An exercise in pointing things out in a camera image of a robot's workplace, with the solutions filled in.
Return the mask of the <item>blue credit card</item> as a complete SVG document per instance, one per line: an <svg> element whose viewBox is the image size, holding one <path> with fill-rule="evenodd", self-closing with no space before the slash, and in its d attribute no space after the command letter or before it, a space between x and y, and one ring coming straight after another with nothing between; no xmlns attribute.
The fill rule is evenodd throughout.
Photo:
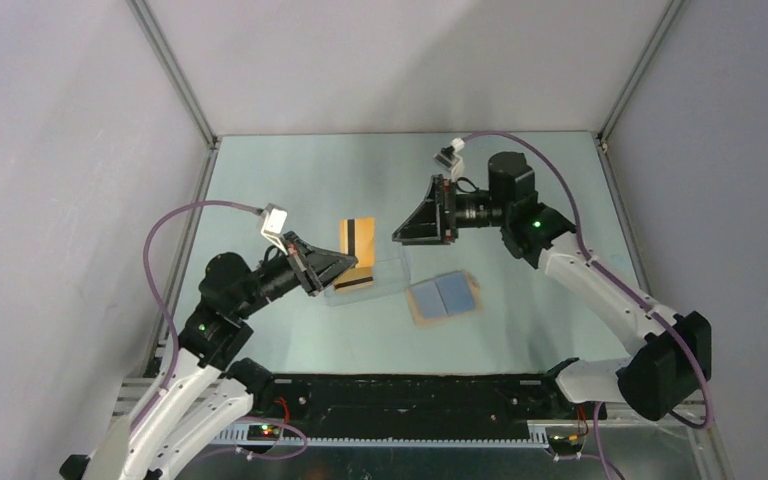
<svg viewBox="0 0 768 480"><path fill-rule="evenodd" d="M446 315L446 308L435 281L427 280L413 284L409 293L420 318L431 319Z"/></svg>
<svg viewBox="0 0 768 480"><path fill-rule="evenodd" d="M466 272L451 272L438 277L436 285L441 293L447 316L471 312L477 303Z"/></svg>

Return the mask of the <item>beige leather card holder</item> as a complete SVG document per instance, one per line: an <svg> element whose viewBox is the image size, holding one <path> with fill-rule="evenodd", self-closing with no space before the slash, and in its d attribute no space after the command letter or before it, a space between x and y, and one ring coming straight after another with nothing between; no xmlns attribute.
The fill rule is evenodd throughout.
<svg viewBox="0 0 768 480"><path fill-rule="evenodd" d="M408 286L408 308L416 325L427 326L481 311L481 288L466 270L447 272Z"/></svg>

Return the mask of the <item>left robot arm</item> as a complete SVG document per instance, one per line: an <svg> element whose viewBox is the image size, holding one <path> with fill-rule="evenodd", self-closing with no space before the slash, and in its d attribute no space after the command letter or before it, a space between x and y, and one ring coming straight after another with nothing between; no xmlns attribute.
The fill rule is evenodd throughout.
<svg viewBox="0 0 768 480"><path fill-rule="evenodd" d="M248 319L296 288L318 295L357 263L351 254L312 246L294 232L282 243L256 267L232 252L208 262L200 300L175 337L163 377L100 447L69 456L61 478L175 479L233 422L272 411L273 374L237 357L253 334Z"/></svg>

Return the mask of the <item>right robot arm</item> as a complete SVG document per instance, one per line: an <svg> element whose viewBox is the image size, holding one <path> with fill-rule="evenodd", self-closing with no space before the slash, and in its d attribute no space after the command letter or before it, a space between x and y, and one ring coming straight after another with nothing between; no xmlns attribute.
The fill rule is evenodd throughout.
<svg viewBox="0 0 768 480"><path fill-rule="evenodd" d="M516 259L563 285L601 319L626 357L573 360L541 392L545 411L566 418L581 403L624 403L657 421L712 373L712 327L693 311L682 315L626 284L584 245L577 227L538 199L535 175L522 153L501 152L487 163L488 186L463 193L442 174L430 179L420 205L393 232L404 246L450 245L467 228L497 227Z"/></svg>

